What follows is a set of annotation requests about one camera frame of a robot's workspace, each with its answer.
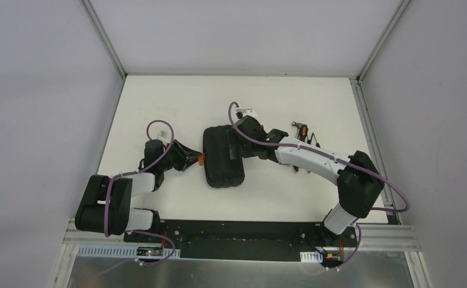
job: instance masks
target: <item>metal frame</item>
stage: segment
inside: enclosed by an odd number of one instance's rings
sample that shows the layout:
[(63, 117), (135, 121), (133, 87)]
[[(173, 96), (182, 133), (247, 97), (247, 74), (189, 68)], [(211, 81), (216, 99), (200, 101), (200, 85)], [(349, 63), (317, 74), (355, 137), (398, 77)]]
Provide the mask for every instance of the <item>metal frame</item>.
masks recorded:
[(78, 252), (79, 244), (62, 244), (57, 263), (53, 269), (50, 288), (66, 288), (71, 277), (74, 266), (74, 259)]
[[(350, 79), (350, 83), (351, 88), (353, 90), (353, 96), (355, 97), (355, 102), (357, 103), (357, 110), (358, 114), (360, 115), (360, 122), (362, 123), (362, 127), (364, 128), (364, 135), (366, 136), (367, 147), (369, 148), (370, 156), (373, 158), (374, 164), (378, 168), (380, 175), (386, 178), (387, 171), (385, 170), (385, 165), (381, 158), (376, 129), (371, 114), (369, 113), (369, 107), (367, 105), (366, 99), (364, 98), (362, 87), (358, 84), (358, 81), (356, 79)], [(397, 204), (394, 201), (394, 191), (390, 187), (388, 187), (388, 185), (385, 186), (385, 188), (381, 192), (381, 195), (383, 197), (383, 204), (385, 208), (398, 208)], [(402, 224), (403, 220), (400, 216), (400, 213), (397, 213), (396, 216), (399, 223)]]
[[(359, 224), (362, 229), (360, 251), (402, 251), (408, 261), (408, 269), (415, 287), (432, 287), (427, 268), (422, 258), (415, 229), (407, 225)], [(74, 219), (70, 219), (64, 236), (61, 252), (52, 274), (51, 288), (67, 287), (74, 259), (80, 253), (90, 249), (119, 250), (137, 246), (158, 246), (159, 243), (126, 243), (122, 236), (112, 235), (109, 238), (100, 233), (84, 232), (76, 229)], [(118, 257), (115, 253), (95, 253), (94, 257)]]
[(97, 15), (97, 12), (94, 9), (94, 6), (90, 2), (90, 0), (80, 0), (80, 2), (82, 3), (83, 9), (85, 10), (85, 13), (91, 21), (92, 27), (97, 33), (97, 37), (99, 37), (99, 40), (101, 40), (101, 43), (103, 44), (104, 50), (112, 60), (112, 63), (117, 69), (117, 72), (119, 73), (121, 78), (125, 79), (127, 73), (123, 68), (119, 55), (115, 51), (115, 48), (113, 47), (113, 44), (110, 41), (110, 38), (108, 37), (108, 34), (106, 34), (106, 30), (104, 29), (103, 24), (101, 23), (101, 20), (99, 19), (99, 16)]
[(362, 81), (364, 81), (364, 78), (367, 75), (367, 72), (371, 69), (373, 66), (374, 61), (376, 58), (378, 58), (379, 53), (382, 51), (382, 48), (385, 46), (387, 43), (387, 40), (390, 38), (392, 35), (392, 32), (394, 31), (394, 28), (396, 27), (397, 23), (399, 22), (399, 19), (403, 16), (404, 12), (410, 5), (412, 0), (401, 0), (399, 2), (399, 5), (396, 8), (396, 11), (394, 14), (392, 14), (392, 17), (388, 21), (387, 26), (383, 30), (380, 38), (378, 39), (378, 42), (376, 42), (376, 45), (369, 55), (366, 63), (364, 64), (364, 67), (362, 67), (362, 70), (360, 71), (360, 74), (358, 75), (358, 81), (362, 84)]

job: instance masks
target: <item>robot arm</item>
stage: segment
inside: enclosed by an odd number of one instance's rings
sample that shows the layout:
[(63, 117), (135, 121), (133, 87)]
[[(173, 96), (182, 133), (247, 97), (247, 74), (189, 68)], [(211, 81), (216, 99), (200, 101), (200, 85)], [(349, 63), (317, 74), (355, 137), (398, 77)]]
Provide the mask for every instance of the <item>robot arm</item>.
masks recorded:
[(261, 159), (272, 160), (279, 164), (301, 167), (326, 178), (338, 187), (339, 203), (324, 220), (325, 228), (334, 235), (343, 233), (346, 227), (356, 219), (366, 218), (383, 190), (384, 183), (373, 176), (302, 148), (306, 146), (313, 150), (325, 152), (333, 155), (335, 159), (343, 159), (378, 173), (373, 162), (364, 152), (357, 151), (354, 155), (337, 153), (301, 142), (281, 130), (272, 129), (266, 133), (263, 126), (254, 117), (246, 115), (246, 113), (242, 114), (242, 117), (235, 125), (241, 132), (254, 140), (281, 144), (281, 146), (258, 145), (238, 135), (243, 157), (258, 156)]

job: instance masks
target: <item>purple cable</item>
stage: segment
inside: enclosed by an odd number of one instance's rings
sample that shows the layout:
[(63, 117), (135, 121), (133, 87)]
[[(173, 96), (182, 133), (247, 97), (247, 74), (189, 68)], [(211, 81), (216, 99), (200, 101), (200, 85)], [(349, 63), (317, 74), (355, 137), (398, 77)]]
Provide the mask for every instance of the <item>purple cable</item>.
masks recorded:
[(132, 171), (132, 172), (127, 172), (127, 173), (123, 173), (123, 174), (117, 174), (115, 176), (113, 176), (111, 179), (110, 179), (110, 182), (108, 183), (108, 189), (106, 190), (106, 199), (104, 201), (104, 236), (106, 237), (109, 237), (110, 234), (108, 232), (108, 225), (109, 225), (109, 208), (110, 208), (110, 197), (112, 195), (112, 187), (113, 187), (113, 182), (115, 180), (117, 180), (118, 178), (121, 178), (123, 176), (131, 176), (131, 175), (136, 175), (136, 174), (139, 174), (139, 173), (143, 173), (147, 170), (149, 170), (150, 168), (152, 168), (154, 165), (157, 164), (157, 162), (159, 162), (163, 157), (164, 155), (166, 155), (166, 153), (168, 153), (168, 151), (170, 150), (171, 146), (173, 145), (173, 139), (174, 139), (174, 133), (173, 133), (173, 127), (170, 125), (170, 123), (164, 121), (164, 120), (154, 120), (152, 122), (149, 123), (149, 125), (147, 125), (147, 137), (149, 138), (149, 140), (152, 140), (152, 138), (150, 138), (150, 135), (149, 135), (149, 129), (150, 129), (150, 126), (154, 123), (163, 123), (163, 124), (166, 124), (169, 128), (170, 128), (170, 131), (171, 131), (171, 140), (170, 140), (170, 143), (168, 144), (168, 147), (166, 147), (166, 149), (164, 150), (164, 152), (161, 154), (161, 156), (159, 156), (154, 162), (152, 162), (150, 165), (148, 165), (147, 167), (139, 170), (139, 171)]
[(346, 259), (346, 261), (344, 261), (343, 264), (339, 265), (338, 267), (343, 267), (344, 264), (348, 263), (353, 258), (353, 256), (357, 254), (358, 248), (360, 247), (360, 240), (362, 239), (362, 229), (357, 223), (355, 223), (355, 226), (357, 226), (357, 229), (358, 229), (357, 246), (355, 246), (355, 249), (353, 250), (351, 255)]
[[(150, 233), (150, 232), (145, 232), (145, 231), (141, 231), (141, 230), (133, 230), (132, 233), (138, 233), (138, 234), (143, 234), (143, 235), (148, 235), (148, 236), (153, 236), (153, 237), (157, 237), (157, 238), (161, 238), (161, 239), (165, 239), (166, 241), (168, 241), (170, 244), (171, 244), (171, 247), (173, 248), (173, 250), (171, 251), (171, 253), (162, 258), (162, 259), (159, 259), (157, 260), (156, 262), (141, 262), (143, 266), (154, 266), (154, 265), (159, 265), (159, 264), (162, 264), (164, 262), (166, 262), (171, 256), (173, 256), (173, 254), (175, 253), (175, 251), (177, 250), (177, 247), (175, 246), (175, 243), (168, 237), (166, 236), (163, 236), (163, 235), (159, 235), (159, 234), (154, 234), (154, 233)], [(124, 261), (121, 261), (99, 273), (96, 273), (96, 274), (91, 274), (91, 275), (83, 275), (81, 274), (78, 270), (77, 271), (77, 275), (80, 276), (80, 277), (86, 277), (86, 278), (93, 278), (93, 277), (99, 277), (107, 272), (110, 272), (111, 270), (119, 267), (120, 265), (123, 265), (123, 264), (126, 264), (127, 262), (131, 262), (132, 259), (125, 259)]]
[(338, 163), (344, 164), (346, 166), (350, 166), (350, 167), (352, 167), (354, 169), (357, 169), (357, 170), (359, 170), (361, 172), (364, 172), (364, 173), (366, 173), (366, 174), (368, 174), (370, 176), (373, 176), (373, 177), (385, 182), (388, 186), (390, 186), (392, 189), (394, 189), (394, 191), (397, 193), (397, 195), (399, 195), (399, 197), (401, 197), (401, 199), (403, 199), (403, 201), (405, 202), (405, 207), (403, 209), (372, 208), (371, 210), (378, 210), (378, 211), (385, 211), (385, 212), (406, 212), (406, 211), (409, 210), (410, 204), (409, 204), (408, 198), (406, 197), (406, 195), (404, 195), (403, 191), (399, 190), (399, 188), (397, 188), (394, 183), (390, 182), (387, 178), (384, 178), (380, 174), (377, 174), (377, 173), (375, 173), (375, 172), (373, 172), (371, 170), (367, 170), (365, 168), (362, 168), (360, 166), (357, 166), (355, 164), (347, 162), (347, 161), (345, 161), (343, 159), (336, 158), (333, 155), (330, 155), (330, 154), (328, 154), (326, 152), (317, 150), (317, 149), (315, 149), (313, 147), (307, 147), (307, 146), (298, 147), (296, 144), (290, 144), (290, 143), (267, 143), (267, 142), (257, 141), (255, 139), (247, 136), (233, 122), (233, 118), (231, 117), (231, 108), (233, 107), (233, 105), (235, 105), (236, 107), (239, 107), (239, 104), (237, 102), (235, 102), (235, 101), (230, 103), (230, 106), (228, 108), (228, 118), (230, 119), (231, 126), (233, 126), (233, 128), (235, 129), (235, 131), (237, 131), (237, 133), (239, 133), (242, 137), (249, 140), (250, 142), (252, 142), (254, 144), (262, 145), (262, 146), (292, 147), (292, 148), (297, 148), (297, 149), (304, 149), (304, 150), (308, 150), (308, 151), (320, 154), (323, 157), (327, 157), (328, 159), (337, 161)]

